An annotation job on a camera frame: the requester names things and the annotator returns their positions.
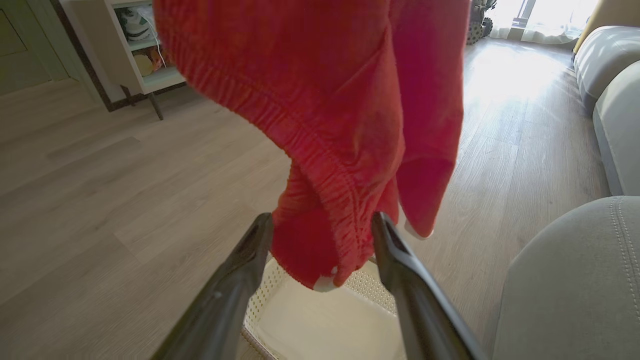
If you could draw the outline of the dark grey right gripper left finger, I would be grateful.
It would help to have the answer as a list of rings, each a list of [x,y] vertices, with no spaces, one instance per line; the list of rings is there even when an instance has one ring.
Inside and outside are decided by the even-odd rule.
[[[250,298],[262,283],[274,236],[259,214],[176,322],[153,360],[233,360]]]

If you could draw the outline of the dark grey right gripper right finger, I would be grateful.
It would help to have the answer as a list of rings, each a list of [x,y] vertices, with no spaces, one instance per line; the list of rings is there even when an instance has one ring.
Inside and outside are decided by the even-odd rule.
[[[395,301],[406,358],[485,360],[475,335],[391,218],[375,212],[371,233],[379,277]]]

